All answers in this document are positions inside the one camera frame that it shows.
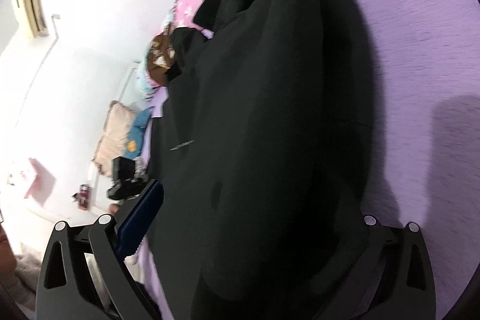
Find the person's left hand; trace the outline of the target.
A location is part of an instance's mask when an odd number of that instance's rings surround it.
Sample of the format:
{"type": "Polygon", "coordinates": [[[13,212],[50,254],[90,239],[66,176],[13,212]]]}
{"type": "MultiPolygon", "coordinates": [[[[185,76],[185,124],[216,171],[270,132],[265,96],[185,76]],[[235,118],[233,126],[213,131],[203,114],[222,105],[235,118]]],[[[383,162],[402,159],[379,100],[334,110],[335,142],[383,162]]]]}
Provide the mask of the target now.
{"type": "Polygon", "coordinates": [[[108,207],[109,214],[115,215],[115,213],[120,209],[120,207],[121,205],[117,203],[109,204],[109,207],[108,207]]]}

